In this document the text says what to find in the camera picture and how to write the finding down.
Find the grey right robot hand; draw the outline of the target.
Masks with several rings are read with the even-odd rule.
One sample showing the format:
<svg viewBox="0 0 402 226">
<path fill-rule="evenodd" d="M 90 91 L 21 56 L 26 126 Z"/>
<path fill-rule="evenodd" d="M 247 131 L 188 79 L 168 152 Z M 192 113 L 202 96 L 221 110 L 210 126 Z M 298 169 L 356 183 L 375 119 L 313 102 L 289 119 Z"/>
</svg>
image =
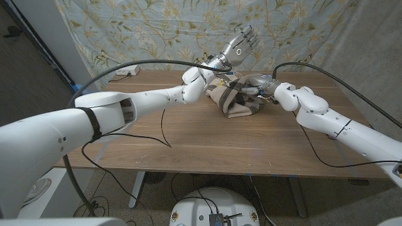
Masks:
<svg viewBox="0 0 402 226">
<path fill-rule="evenodd" d="M 241 92 L 248 95 L 273 95 L 281 82 L 272 78 L 269 75 L 250 74 L 247 75 L 247 81 L 244 84 Z"/>
</svg>

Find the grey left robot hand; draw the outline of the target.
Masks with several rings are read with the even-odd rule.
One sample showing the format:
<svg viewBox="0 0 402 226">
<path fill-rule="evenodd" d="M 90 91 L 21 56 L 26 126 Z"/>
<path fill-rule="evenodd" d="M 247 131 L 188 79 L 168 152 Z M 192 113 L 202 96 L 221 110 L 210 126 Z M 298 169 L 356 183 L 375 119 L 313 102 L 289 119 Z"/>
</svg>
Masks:
<svg viewBox="0 0 402 226">
<path fill-rule="evenodd" d="M 233 39 L 227 42 L 217 58 L 224 66 L 239 66 L 257 47 L 259 37 L 254 28 L 247 24 Z"/>
</svg>

